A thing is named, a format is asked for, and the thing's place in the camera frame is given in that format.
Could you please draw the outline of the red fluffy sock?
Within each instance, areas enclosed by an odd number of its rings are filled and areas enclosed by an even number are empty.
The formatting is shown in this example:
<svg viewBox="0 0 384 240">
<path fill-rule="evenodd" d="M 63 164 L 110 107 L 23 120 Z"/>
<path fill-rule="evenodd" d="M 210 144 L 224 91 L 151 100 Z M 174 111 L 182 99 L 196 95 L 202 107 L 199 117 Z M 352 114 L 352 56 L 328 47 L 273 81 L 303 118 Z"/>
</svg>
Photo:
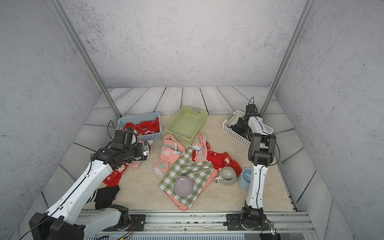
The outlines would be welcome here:
<svg viewBox="0 0 384 240">
<path fill-rule="evenodd" d="M 145 136 L 160 132 L 160 121 L 156 117 L 154 121 L 141 121 L 139 124 L 126 123 L 124 130 L 134 129 L 138 136 Z"/>
</svg>

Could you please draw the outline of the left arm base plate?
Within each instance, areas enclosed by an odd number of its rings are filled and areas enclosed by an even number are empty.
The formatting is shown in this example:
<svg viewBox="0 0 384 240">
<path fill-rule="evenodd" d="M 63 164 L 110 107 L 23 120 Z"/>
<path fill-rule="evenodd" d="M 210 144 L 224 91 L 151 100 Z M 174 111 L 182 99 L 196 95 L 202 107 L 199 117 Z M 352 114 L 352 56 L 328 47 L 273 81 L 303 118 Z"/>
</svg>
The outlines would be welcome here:
<svg viewBox="0 0 384 240">
<path fill-rule="evenodd" d="M 126 224 L 118 223 L 115 226 L 104 229 L 104 232 L 143 232 L 146 222 L 146 215 L 130 215 L 129 222 Z"/>
</svg>

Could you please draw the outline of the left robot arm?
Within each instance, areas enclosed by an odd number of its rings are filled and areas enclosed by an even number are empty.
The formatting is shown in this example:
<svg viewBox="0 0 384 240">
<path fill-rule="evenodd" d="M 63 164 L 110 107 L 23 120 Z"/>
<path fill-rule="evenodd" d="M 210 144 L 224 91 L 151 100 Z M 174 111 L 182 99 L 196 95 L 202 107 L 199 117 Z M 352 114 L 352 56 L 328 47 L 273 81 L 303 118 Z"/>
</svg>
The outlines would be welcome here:
<svg viewBox="0 0 384 240">
<path fill-rule="evenodd" d="M 114 170 L 131 161 L 144 161 L 151 145 L 139 142 L 132 128 L 116 130 L 114 138 L 91 156 L 86 170 L 69 190 L 48 210 L 35 213 L 30 221 L 30 232 L 35 240 L 86 240 L 108 229 L 134 231 L 128 208 L 109 204 L 102 212 L 79 220 L 83 207 L 100 191 L 99 185 Z"/>
</svg>

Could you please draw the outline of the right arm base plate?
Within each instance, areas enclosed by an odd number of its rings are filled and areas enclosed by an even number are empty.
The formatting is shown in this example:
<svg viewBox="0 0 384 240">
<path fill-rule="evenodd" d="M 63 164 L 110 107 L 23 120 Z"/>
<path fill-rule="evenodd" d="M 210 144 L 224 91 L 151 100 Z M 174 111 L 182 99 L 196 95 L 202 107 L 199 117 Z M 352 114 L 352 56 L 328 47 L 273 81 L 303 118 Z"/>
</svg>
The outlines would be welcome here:
<svg viewBox="0 0 384 240">
<path fill-rule="evenodd" d="M 229 231 L 261 231 L 266 232 L 270 230 L 270 225 L 267 221 L 261 223 L 253 220 L 244 220 L 242 222 L 240 214 L 227 214 L 226 221 L 223 226 L 227 227 Z"/>
</svg>

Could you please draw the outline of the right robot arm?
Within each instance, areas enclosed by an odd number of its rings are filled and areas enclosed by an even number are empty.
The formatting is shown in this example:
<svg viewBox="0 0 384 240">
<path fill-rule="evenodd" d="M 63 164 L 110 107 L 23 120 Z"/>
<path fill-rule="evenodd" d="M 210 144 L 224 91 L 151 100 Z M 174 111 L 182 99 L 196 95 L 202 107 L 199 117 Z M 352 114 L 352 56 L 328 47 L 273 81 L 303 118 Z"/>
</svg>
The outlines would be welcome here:
<svg viewBox="0 0 384 240">
<path fill-rule="evenodd" d="M 273 164 L 276 152 L 276 136 L 264 124 L 255 104 L 247 104 L 243 117 L 234 125 L 236 133 L 251 133 L 248 159 L 252 164 L 250 188 L 240 214 L 240 223 L 246 230 L 261 227 L 264 216 L 263 193 L 266 175 Z"/>
</svg>

